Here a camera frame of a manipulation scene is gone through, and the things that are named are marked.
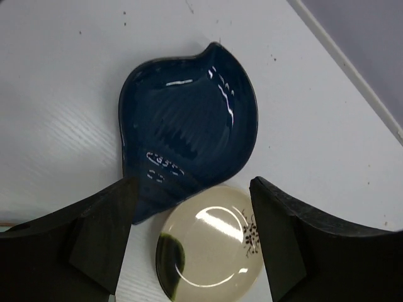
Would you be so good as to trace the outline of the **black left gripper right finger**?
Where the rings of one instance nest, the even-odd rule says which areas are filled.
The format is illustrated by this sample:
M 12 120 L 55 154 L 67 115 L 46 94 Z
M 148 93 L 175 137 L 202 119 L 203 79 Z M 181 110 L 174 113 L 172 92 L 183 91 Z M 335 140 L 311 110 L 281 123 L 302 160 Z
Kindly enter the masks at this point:
M 402 232 L 330 215 L 263 177 L 249 190 L 273 301 L 402 300 Z

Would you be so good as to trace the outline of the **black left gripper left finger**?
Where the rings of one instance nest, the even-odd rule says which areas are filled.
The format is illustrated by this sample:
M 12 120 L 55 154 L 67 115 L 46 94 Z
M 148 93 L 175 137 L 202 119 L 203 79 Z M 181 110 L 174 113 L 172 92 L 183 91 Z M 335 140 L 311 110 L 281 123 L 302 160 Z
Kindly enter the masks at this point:
M 109 301 L 138 199 L 138 180 L 1 232 L 1 301 Z

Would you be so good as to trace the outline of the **dark blue leaf-shaped plate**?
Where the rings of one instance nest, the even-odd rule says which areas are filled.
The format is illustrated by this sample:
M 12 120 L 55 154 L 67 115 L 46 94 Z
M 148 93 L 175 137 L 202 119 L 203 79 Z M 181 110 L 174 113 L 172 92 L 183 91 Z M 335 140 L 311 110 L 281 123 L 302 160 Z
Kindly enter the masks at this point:
M 148 60 L 118 101 L 124 177 L 136 177 L 133 224 L 235 176 L 258 134 L 258 104 L 241 63 L 220 43 Z

